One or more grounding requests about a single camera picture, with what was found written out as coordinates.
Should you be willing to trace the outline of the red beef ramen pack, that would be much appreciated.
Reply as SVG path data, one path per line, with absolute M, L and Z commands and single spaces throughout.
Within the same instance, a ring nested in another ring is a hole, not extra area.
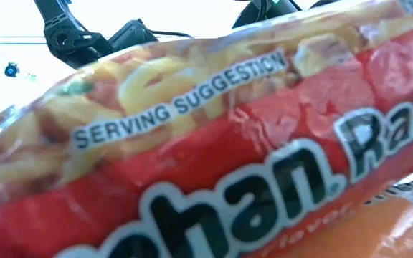
M 0 258 L 258 258 L 413 172 L 413 0 L 124 49 L 0 113 Z

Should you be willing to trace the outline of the red orange noodle pack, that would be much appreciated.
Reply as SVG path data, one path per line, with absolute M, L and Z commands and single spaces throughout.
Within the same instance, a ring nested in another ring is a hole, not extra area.
M 413 258 L 413 174 L 248 258 Z

